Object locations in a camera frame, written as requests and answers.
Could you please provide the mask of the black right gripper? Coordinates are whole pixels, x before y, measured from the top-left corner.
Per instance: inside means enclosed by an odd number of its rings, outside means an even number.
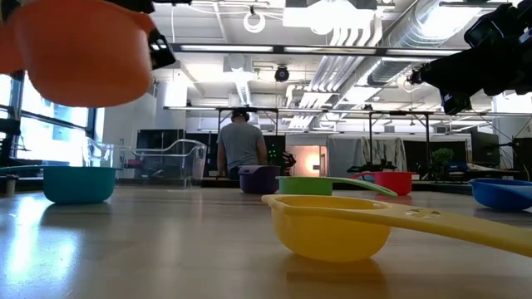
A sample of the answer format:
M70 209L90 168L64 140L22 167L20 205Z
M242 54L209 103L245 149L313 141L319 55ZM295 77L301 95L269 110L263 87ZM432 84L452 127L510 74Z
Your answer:
M514 90L532 91L532 38L478 46L429 62L419 69L419 79L440 89L448 115L472 108L470 98L478 91L496 96Z

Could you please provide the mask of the purple measuring cup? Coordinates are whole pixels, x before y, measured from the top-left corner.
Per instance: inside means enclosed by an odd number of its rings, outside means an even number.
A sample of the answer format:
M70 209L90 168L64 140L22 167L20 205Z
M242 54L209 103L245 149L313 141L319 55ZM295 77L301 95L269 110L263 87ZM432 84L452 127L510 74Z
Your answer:
M239 186L246 194L274 194L279 175L279 166L243 165L239 167Z

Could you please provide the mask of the person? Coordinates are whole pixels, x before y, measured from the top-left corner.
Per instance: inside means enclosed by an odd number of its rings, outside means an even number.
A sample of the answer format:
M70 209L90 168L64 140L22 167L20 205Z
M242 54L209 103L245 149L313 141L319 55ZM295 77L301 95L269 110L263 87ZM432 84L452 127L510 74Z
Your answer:
M231 122L218 133L217 144L219 177L236 180L240 166L268 163L263 133L249 123L249 113L244 108L233 110Z

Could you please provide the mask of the red measuring cup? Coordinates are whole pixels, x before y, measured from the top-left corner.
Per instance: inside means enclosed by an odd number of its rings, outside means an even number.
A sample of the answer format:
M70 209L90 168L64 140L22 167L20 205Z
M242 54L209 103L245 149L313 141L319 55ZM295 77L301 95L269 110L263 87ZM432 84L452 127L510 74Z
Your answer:
M374 183L396 192L398 195L408 195L412 191L412 172L377 171L354 174L350 179L358 179L371 175Z

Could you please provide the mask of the green potted plant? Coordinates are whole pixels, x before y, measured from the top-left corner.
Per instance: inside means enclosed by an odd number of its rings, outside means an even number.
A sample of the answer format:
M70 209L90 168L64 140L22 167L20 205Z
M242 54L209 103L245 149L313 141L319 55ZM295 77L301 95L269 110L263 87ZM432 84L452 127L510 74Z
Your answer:
M431 173L434 180L441 180L445 173L445 165L452 161L454 151L449 148L440 148L431 154Z

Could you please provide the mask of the black ceiling track device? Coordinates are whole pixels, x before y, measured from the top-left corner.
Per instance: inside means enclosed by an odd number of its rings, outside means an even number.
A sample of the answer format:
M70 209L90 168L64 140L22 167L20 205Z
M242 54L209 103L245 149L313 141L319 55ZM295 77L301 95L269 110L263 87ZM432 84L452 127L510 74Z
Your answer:
M423 74L423 68L422 67L412 68L411 69L411 74L407 77L406 80L411 85L420 85L420 84L424 83L424 80L422 79L422 74Z

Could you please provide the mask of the black cabinet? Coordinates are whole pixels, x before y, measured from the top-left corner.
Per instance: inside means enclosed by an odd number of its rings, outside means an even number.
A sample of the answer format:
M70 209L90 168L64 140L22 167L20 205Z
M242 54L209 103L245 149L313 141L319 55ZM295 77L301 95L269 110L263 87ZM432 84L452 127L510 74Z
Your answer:
M161 162L164 155L180 154L181 143L176 143L185 136L179 129L143 129L137 131L135 159L140 162L154 159Z

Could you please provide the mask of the yellow measuring cup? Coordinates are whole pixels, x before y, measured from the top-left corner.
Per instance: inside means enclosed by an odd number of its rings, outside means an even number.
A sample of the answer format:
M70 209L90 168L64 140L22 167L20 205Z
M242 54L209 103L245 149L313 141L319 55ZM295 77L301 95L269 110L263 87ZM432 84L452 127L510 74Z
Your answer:
M324 262L372 257L393 228L432 233L532 257L532 230L435 209L334 196L272 194L273 230L292 252Z

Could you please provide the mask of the blue measuring cup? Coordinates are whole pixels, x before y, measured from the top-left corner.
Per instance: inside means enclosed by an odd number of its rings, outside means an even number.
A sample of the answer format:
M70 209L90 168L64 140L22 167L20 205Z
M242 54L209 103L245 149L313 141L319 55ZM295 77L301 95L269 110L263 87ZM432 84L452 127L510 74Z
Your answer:
M532 208L532 182L513 179L472 179L475 201L487 208L518 211Z

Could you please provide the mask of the teal measuring cup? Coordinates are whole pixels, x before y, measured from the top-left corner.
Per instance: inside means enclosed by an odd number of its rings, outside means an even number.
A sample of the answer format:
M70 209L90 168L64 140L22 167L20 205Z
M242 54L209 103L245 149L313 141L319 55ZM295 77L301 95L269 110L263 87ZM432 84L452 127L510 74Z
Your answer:
M0 174L37 169L43 172L45 197L57 204L102 203L116 185L112 167L24 165L0 168Z

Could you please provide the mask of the orange measuring cup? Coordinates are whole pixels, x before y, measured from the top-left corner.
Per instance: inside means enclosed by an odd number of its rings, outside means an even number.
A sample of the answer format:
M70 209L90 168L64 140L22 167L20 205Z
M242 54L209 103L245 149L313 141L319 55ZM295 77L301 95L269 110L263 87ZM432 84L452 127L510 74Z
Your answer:
M0 73L24 70L45 99L107 107L151 85L151 18L105 0L36 0L0 26Z

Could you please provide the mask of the clear plastic basket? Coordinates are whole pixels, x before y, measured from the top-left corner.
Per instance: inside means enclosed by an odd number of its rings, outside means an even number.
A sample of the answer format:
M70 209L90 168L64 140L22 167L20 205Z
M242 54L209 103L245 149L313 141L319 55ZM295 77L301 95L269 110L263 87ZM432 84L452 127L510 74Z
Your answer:
M119 185L171 189L199 187L207 153L206 145L195 140L176 140L163 149L140 149L86 138L81 149L85 166L115 168Z

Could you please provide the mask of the long ceiling light bar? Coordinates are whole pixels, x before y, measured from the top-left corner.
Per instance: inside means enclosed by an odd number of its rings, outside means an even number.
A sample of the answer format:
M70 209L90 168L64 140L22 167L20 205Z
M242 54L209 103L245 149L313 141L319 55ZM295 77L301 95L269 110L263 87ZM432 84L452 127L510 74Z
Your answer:
M309 56L379 56L439 58L461 52L449 48L393 48L393 47L335 47L335 46L294 46L294 45L236 45L236 44L179 44L172 43L174 52L189 53L241 53L272 55Z

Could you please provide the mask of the black monitor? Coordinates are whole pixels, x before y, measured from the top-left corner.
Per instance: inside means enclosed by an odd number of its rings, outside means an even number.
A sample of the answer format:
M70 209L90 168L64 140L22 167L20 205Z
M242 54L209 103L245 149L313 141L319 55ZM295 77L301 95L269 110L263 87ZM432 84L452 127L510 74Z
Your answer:
M494 134L472 131L470 133L472 163L483 166L500 164L499 137Z

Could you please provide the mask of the green measuring cup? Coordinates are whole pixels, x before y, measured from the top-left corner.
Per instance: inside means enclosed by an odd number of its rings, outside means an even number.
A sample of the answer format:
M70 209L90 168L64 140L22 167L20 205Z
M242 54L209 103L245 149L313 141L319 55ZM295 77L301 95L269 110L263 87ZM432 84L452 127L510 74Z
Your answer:
M335 183L350 184L363 189L375 191L381 195L397 197L398 194L380 185L356 179L345 179L336 177L301 177L301 176L278 176L278 192L280 194L297 195L324 195L333 194Z

